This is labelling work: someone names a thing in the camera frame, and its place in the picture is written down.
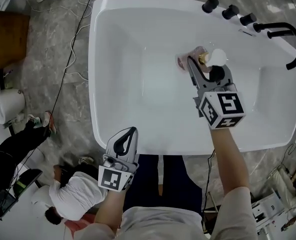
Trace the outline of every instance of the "white bucket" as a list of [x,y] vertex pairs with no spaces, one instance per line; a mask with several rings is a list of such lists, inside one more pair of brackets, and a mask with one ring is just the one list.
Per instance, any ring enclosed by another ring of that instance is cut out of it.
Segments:
[[0,93],[0,124],[14,119],[25,106],[25,99],[18,89],[6,89]]

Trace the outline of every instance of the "black and white marker cube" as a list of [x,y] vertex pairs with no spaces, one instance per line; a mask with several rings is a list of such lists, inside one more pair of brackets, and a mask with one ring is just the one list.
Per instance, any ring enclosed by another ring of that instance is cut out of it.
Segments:
[[125,190],[133,178],[133,173],[99,166],[98,185],[104,189],[120,192]]
[[235,127],[244,117],[245,110],[240,92],[205,92],[199,107],[211,129]]

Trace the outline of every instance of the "cardboard box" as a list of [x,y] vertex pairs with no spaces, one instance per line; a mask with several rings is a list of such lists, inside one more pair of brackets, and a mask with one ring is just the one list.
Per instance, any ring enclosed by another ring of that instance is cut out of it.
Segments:
[[0,11],[0,69],[25,58],[29,20],[26,15]]

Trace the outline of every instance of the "black faucet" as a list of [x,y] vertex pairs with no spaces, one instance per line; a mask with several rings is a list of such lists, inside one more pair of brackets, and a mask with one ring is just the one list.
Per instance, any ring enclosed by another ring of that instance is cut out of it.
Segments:
[[[290,25],[289,23],[285,23],[285,22],[276,22],[276,23],[268,23],[268,24],[258,24],[258,23],[254,23],[253,24],[253,28],[256,32],[260,32],[261,30],[265,30],[265,29],[276,29],[276,28],[286,28],[289,30],[284,30],[284,31],[276,31],[276,32],[268,32],[267,36],[271,39],[274,37],[284,37],[284,36],[296,36],[296,29]],[[293,68],[296,67],[296,58],[294,58],[294,60],[290,63],[288,63],[286,65],[286,68],[288,70],[291,70]]]

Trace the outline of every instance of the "pink object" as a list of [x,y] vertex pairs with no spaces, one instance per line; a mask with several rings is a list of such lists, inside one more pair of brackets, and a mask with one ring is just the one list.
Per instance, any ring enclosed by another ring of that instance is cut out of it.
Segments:
[[74,233],[94,223],[95,217],[96,216],[94,214],[86,213],[83,215],[83,217],[80,220],[77,220],[77,221],[67,220],[66,222],[64,222],[64,224],[67,226],[67,228],[70,229],[72,238],[74,238]]

